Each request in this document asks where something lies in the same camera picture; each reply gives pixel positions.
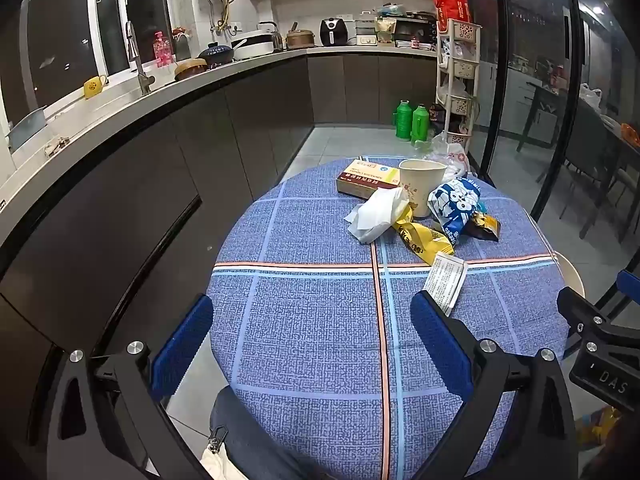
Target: plaid tablecloth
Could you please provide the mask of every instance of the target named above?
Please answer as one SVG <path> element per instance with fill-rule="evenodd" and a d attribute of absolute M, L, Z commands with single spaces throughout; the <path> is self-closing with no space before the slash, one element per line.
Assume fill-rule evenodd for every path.
<path fill-rule="evenodd" d="M 389 166 L 399 158 L 370 160 Z M 389 229 L 371 246 L 343 218 L 349 160 L 306 170 L 257 200 L 227 237 L 208 295 L 211 347 L 239 399 L 283 446 L 337 478 L 410 478 L 460 407 L 412 327 L 409 304 L 429 267 Z M 548 242 L 510 198 L 478 182 L 500 242 L 462 237 L 470 269 L 452 316 L 509 352 L 562 355 L 564 286 Z M 470 472 L 488 463 L 505 395 Z"/>

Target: metal bolt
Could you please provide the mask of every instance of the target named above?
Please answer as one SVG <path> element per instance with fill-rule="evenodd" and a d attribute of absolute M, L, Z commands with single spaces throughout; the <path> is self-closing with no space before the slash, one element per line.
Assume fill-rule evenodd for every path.
<path fill-rule="evenodd" d="M 482 349 L 483 352 L 492 354 L 495 352 L 498 346 L 494 341 L 491 341 L 490 339 L 482 339 L 482 341 L 480 342 L 480 348 Z"/>
<path fill-rule="evenodd" d="M 136 355 L 142 352 L 142 349 L 144 347 L 145 345 L 142 341 L 134 341 L 132 343 L 129 343 L 129 345 L 127 345 L 127 352 L 129 352 L 131 355 Z"/>
<path fill-rule="evenodd" d="M 540 355 L 545 361 L 553 361 L 556 358 L 556 354 L 549 348 L 543 348 L 540 351 Z"/>
<path fill-rule="evenodd" d="M 82 350 L 74 350 L 73 352 L 71 352 L 71 355 L 69 356 L 69 360 L 72 363 L 77 363 L 78 361 L 81 361 L 83 357 L 84 357 L 84 352 Z"/>

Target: white countertop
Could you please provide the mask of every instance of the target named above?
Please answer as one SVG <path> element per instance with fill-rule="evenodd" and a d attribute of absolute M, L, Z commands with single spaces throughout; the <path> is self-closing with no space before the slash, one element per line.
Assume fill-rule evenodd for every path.
<path fill-rule="evenodd" d="M 0 187 L 0 204 L 5 202 L 0 210 L 0 244 L 4 243 L 20 218 L 49 189 L 49 186 L 55 183 L 86 154 L 140 117 L 198 88 L 246 70 L 300 56 L 332 53 L 356 54 L 359 52 L 436 57 L 435 52 L 394 46 L 334 46 L 279 52 L 268 56 L 236 61 L 217 69 L 209 70 L 184 81 L 154 90 L 144 97 L 135 96 L 132 102 L 127 102 L 126 104 L 120 99 L 124 95 L 117 97 L 98 109 L 92 110 L 88 118 L 84 117 L 84 122 L 89 123 L 88 126 L 76 132 L 69 127 L 70 123 L 68 121 L 54 120 L 49 125 L 51 127 L 48 128 L 49 133 L 46 140 L 44 140 L 44 144 L 48 140 L 55 140 L 59 137 L 69 137 L 70 143 L 51 158 L 47 158 L 44 155 L 44 144 L 33 148 L 31 150 L 33 155 L 22 161 L 15 173 Z"/>

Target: zipper pull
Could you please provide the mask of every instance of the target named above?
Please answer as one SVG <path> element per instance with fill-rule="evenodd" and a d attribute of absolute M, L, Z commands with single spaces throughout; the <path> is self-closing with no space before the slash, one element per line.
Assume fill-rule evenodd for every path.
<path fill-rule="evenodd" d="M 212 453 L 219 453 L 220 446 L 222 446 L 222 443 L 225 441 L 228 433 L 229 432 L 226 426 L 218 426 L 211 432 L 209 443 L 207 444 L 207 449 L 209 449 L 209 451 Z"/>

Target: dish soap bottle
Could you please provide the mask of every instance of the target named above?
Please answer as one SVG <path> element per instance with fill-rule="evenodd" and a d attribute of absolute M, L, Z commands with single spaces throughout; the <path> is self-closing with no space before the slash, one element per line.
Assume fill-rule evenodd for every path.
<path fill-rule="evenodd" d="M 162 36 L 162 31 L 156 32 L 156 38 L 154 40 L 154 54 L 156 55 L 156 65 L 159 67 L 171 64 L 171 43 L 169 38 Z"/>
<path fill-rule="evenodd" d="M 400 106 L 394 115 L 396 118 L 396 137 L 400 140 L 410 140 L 412 112 L 409 101 L 400 101 Z"/>
<path fill-rule="evenodd" d="M 419 105 L 414 112 L 414 120 L 412 121 L 411 142 L 421 140 L 426 142 L 427 133 L 429 131 L 429 112 L 424 105 Z"/>

